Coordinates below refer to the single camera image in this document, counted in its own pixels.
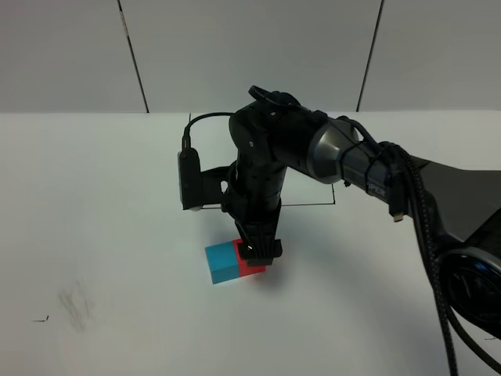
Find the blue cube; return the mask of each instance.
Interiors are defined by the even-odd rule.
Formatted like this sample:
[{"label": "blue cube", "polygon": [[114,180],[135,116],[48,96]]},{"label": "blue cube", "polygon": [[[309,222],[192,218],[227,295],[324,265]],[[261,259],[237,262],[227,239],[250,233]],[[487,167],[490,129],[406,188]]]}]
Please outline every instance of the blue cube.
[{"label": "blue cube", "polygon": [[205,254],[213,284],[233,280],[240,276],[239,264],[232,241],[206,247]]}]

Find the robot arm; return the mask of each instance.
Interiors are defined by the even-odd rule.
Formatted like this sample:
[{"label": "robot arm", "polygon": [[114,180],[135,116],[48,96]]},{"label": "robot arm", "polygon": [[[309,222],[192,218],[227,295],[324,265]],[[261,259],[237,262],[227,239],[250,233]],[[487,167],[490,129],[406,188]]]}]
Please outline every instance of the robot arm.
[{"label": "robot arm", "polygon": [[[240,257],[250,266],[270,265],[282,254],[275,235],[287,167],[321,183],[344,180],[387,202],[396,222],[410,215],[424,227],[436,248],[431,263],[438,277],[427,267],[425,240],[418,236],[434,291],[467,320],[501,337],[501,172],[464,171],[410,157],[392,143],[376,143],[347,117],[310,111],[286,93],[254,86],[249,93],[253,103],[224,114],[231,115],[229,131],[238,149],[229,167],[202,172],[189,138],[198,119],[187,127],[178,156],[184,209],[221,204],[243,239]],[[422,201],[413,199],[416,190]],[[417,220],[423,213],[429,216],[425,222]]]}]

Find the black line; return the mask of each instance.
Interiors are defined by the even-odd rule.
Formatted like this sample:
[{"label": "black line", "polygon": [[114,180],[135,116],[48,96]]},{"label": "black line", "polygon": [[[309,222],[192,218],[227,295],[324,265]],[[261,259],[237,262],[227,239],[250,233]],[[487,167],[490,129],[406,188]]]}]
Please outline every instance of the black line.
[{"label": "black line", "polygon": [[47,315],[47,318],[45,320],[32,320],[31,322],[32,323],[44,323],[45,321],[47,321],[49,319],[49,315]]},{"label": "black line", "polygon": [[125,23],[125,15],[122,9],[122,4],[120,0],[117,0],[118,8],[120,10],[120,17],[124,23],[125,35],[127,36],[128,49],[131,52],[132,62],[134,63],[135,75],[138,78],[139,88],[141,89],[142,101],[144,102],[144,107],[146,108],[146,113],[150,113],[150,109],[148,107],[148,102],[146,102],[146,95],[144,93],[144,88],[142,87],[141,75],[139,74],[138,64],[135,61],[134,49],[132,48],[131,37],[128,34],[127,24]]},{"label": "black line", "polygon": [[[316,203],[316,204],[284,204],[284,205],[282,205],[282,208],[286,207],[286,206],[291,207],[291,206],[335,205],[336,204],[336,194],[334,193],[334,184],[331,184],[330,187],[332,189],[332,202],[319,202],[319,203]],[[217,208],[204,208],[204,207],[202,207],[202,210],[214,210],[214,209],[220,210],[221,207],[217,207]]]},{"label": "black line", "polygon": [[370,61],[373,58],[374,45],[376,44],[376,36],[379,30],[379,23],[381,21],[381,14],[383,13],[384,0],[381,0],[381,5],[379,7],[379,13],[377,14],[376,27],[374,28],[373,41],[370,44],[369,58],[367,59],[366,72],[363,75],[362,88],[360,89],[359,102],[357,103],[357,112],[360,111],[360,103],[362,102],[363,91],[366,88],[367,74],[369,73]]}]

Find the white tabletop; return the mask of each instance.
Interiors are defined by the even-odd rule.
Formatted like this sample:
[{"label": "white tabletop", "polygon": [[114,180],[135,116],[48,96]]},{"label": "white tabletop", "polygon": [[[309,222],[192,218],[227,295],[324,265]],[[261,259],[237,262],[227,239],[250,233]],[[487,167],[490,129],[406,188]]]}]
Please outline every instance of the white tabletop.
[{"label": "white tabletop", "polygon": [[[497,112],[347,115],[417,156],[501,169]],[[285,203],[325,205],[282,210],[265,275],[212,285],[204,247],[238,235],[218,210],[182,211],[187,117],[0,116],[2,374],[447,374],[412,221],[355,187],[332,205],[330,186],[288,172]],[[203,168],[231,163],[230,142],[193,128]],[[493,374],[456,349],[462,374]]]}]

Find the scuff mark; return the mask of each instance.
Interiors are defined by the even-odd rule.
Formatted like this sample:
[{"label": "scuff mark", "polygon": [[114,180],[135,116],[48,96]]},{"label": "scuff mark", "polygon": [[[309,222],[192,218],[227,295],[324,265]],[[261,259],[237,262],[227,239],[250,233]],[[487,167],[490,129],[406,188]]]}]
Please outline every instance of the scuff mark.
[{"label": "scuff mark", "polygon": [[45,321],[47,321],[49,319],[49,315],[47,315],[47,318],[45,320],[32,320],[31,322],[32,323],[44,323]]},{"label": "scuff mark", "polygon": [[77,282],[69,291],[61,291],[58,299],[70,314],[70,323],[75,331],[85,331],[86,322],[91,317],[92,303],[85,294],[82,283]]}]

